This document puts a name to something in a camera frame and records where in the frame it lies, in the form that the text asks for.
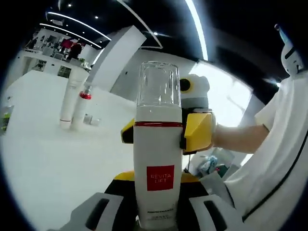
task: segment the white table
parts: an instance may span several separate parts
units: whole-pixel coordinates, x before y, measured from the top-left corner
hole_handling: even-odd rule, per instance
[[[98,88],[89,113],[100,127],[83,132],[59,127],[67,79],[31,71],[6,90],[15,106],[1,138],[2,161],[22,212],[39,231],[59,229],[71,211],[112,179],[133,169],[133,146],[120,130],[135,115],[135,104]]]

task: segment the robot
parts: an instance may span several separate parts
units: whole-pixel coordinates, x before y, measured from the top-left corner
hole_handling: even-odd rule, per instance
[[[209,83],[205,77],[189,75],[180,80],[180,90],[183,132],[179,146],[183,154],[192,154],[211,144],[211,125],[215,119],[208,109]],[[131,120],[122,129],[123,143],[134,143],[134,124]],[[117,175],[104,193],[96,193],[77,207],[60,230],[144,230],[136,218],[139,208],[135,189],[134,171]],[[176,226],[168,230],[252,230],[243,223],[235,208],[216,195],[208,195],[198,178],[184,172],[180,179]]]

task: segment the clear plastic cap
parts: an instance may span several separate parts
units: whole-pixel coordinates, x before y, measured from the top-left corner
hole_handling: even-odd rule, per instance
[[[180,103],[179,69],[173,64],[145,62],[140,67],[137,106],[177,106]]]

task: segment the white shirt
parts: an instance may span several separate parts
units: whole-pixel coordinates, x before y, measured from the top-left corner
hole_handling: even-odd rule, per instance
[[[251,159],[225,181],[235,207],[242,215],[253,209],[281,181],[300,150],[308,130],[308,72],[299,74],[296,78],[290,77],[282,81],[279,91],[256,115],[256,121],[268,128],[270,131],[268,136]],[[307,167],[302,173],[308,177]],[[293,194],[288,198],[285,194],[281,194],[284,196],[284,200],[294,200],[294,193],[298,194],[290,206],[288,214],[296,205],[301,194],[299,188],[303,185],[299,185],[297,188],[294,185],[292,187],[290,193],[293,190]],[[257,220],[259,227],[270,222],[269,218],[277,213],[276,206],[272,206],[273,209],[267,207],[263,213],[261,212],[262,207],[251,215],[253,217],[254,214],[258,214],[257,219],[249,217],[250,220]]]

